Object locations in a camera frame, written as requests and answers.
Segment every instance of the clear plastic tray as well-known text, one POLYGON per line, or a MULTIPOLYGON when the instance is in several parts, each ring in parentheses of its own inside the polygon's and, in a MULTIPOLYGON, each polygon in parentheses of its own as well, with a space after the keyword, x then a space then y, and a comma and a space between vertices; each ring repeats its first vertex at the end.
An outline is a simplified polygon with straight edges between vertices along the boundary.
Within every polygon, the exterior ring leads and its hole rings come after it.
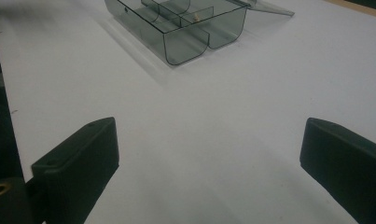
POLYGON ((165 62, 178 65, 236 40, 251 5, 240 0, 105 0, 117 20, 165 62))

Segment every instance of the transparent organizer box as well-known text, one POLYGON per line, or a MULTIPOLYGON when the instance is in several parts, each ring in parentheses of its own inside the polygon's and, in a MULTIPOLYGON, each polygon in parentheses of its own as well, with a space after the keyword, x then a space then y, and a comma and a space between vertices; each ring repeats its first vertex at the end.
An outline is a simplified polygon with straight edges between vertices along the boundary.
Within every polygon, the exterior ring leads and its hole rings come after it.
POLYGON ((247 9, 293 12, 248 0, 105 0, 108 11, 165 62, 178 65, 236 40, 247 9))

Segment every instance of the black rubber pad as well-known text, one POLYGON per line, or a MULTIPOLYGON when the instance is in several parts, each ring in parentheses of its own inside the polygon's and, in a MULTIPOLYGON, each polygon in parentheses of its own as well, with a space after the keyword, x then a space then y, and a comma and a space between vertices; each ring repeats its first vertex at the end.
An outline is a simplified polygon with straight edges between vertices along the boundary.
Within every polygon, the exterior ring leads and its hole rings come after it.
POLYGON ((113 118, 85 125, 33 164, 35 181, 47 190, 48 224, 84 223, 118 169, 113 118))
POLYGON ((346 128, 308 119, 301 167, 359 223, 376 223, 376 144, 346 128))

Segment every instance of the white table surface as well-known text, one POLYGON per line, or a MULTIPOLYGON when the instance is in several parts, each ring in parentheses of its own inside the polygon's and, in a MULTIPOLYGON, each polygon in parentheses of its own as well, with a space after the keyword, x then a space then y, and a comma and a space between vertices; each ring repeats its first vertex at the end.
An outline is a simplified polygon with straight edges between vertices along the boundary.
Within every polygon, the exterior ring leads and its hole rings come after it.
POLYGON ((0 0, 0 58, 26 180, 115 117, 120 167, 86 223, 355 223, 299 167, 308 117, 376 143, 376 18, 270 0, 240 38, 170 67, 101 0, 0 0))

